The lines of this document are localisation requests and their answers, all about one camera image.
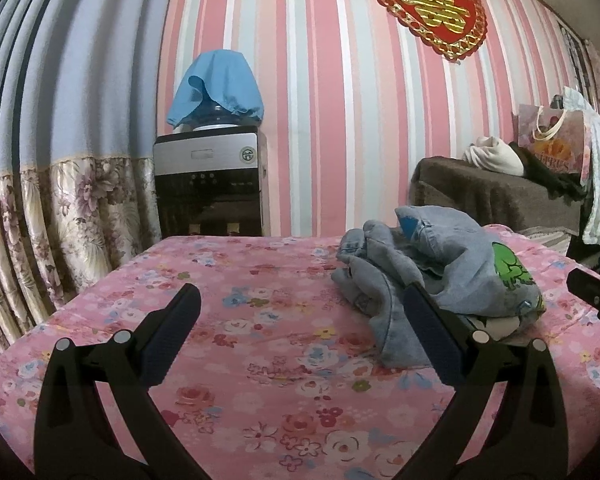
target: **wall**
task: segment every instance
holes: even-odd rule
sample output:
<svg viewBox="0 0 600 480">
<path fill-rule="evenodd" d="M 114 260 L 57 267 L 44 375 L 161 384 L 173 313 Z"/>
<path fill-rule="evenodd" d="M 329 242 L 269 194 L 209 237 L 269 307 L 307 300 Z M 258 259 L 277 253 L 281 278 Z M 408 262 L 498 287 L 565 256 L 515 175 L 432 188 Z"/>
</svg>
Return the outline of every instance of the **wall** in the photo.
<svg viewBox="0 0 600 480">
<path fill-rule="evenodd" d="M 557 18 L 537 0 L 482 0 L 486 42 L 447 62 L 376 0 L 171 0 L 158 125 L 201 52 L 251 65 L 266 111 L 273 235 L 395 225 L 425 156 L 461 156 L 480 135 L 513 138 L 518 104 L 549 105 L 574 71 Z"/>
</svg>

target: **brown blanket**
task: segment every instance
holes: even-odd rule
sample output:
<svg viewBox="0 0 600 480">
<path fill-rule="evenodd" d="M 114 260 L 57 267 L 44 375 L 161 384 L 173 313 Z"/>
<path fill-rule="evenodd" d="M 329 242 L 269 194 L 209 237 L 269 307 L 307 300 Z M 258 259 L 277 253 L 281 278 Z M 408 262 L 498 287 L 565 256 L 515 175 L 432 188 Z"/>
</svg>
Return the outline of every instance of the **brown blanket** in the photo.
<svg viewBox="0 0 600 480">
<path fill-rule="evenodd" d="M 545 187 L 526 178 L 454 158 L 423 158 L 413 174 L 411 201 L 459 209 L 480 225 L 502 224 L 516 232 L 531 227 L 558 228 L 576 236 L 579 232 L 580 202 L 551 200 Z"/>
</svg>

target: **bag handle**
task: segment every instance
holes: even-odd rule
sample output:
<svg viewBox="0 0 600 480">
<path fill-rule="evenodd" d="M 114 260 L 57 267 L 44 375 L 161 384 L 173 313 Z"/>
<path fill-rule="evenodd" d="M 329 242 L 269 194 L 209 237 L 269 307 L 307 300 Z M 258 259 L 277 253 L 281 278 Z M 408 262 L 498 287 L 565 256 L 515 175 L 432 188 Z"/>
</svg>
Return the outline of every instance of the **bag handle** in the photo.
<svg viewBox="0 0 600 480">
<path fill-rule="evenodd" d="M 541 105 L 538 108 L 538 116 L 536 117 L 536 129 L 533 131 L 533 136 L 534 136 L 534 140 L 549 140 L 555 137 L 555 135 L 558 133 L 558 130 L 560 130 L 560 127 L 562 126 L 562 123 L 564 122 L 565 118 L 567 117 L 567 110 L 564 110 L 562 112 L 562 115 L 560 116 L 560 119 L 558 119 L 558 122 L 554 124 L 554 126 L 552 126 L 551 128 L 549 128 L 544 134 L 540 131 L 540 116 L 542 115 L 542 112 L 544 111 L 544 107 Z"/>
</svg>

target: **blue-gray curtain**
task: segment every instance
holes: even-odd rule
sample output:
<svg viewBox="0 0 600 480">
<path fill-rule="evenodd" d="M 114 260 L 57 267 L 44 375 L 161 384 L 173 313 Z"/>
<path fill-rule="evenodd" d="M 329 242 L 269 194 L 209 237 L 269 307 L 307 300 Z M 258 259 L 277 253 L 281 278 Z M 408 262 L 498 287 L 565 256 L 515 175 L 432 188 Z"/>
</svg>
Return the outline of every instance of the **blue-gray curtain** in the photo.
<svg viewBox="0 0 600 480">
<path fill-rule="evenodd" d="M 168 1 L 0 3 L 0 353 L 160 238 Z"/>
</svg>

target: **bed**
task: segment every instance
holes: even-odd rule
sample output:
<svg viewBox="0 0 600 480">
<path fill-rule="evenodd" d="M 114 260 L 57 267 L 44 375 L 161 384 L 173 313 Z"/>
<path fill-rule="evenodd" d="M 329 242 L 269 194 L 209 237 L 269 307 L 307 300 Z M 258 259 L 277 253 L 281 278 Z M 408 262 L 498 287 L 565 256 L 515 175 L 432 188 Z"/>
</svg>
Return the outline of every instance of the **bed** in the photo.
<svg viewBox="0 0 600 480">
<path fill-rule="evenodd" d="M 547 312 L 530 330 L 549 344 L 565 400 L 571 467 L 600 432 L 600 322 L 566 290 L 576 266 L 528 238 L 487 226 L 519 256 Z M 339 238 L 167 238 L 84 291 L 0 356 L 0 432 L 32 468 L 32 435 L 56 340 L 106 341 L 167 305 L 184 283 L 202 314 L 150 393 L 214 480 L 391 478 L 453 390 L 431 368 L 387 369 L 362 314 L 330 279 Z M 497 388 L 464 458 L 478 452 Z M 110 390 L 100 389 L 125 452 L 141 459 Z M 232 460 L 224 460 L 227 453 Z"/>
</svg>

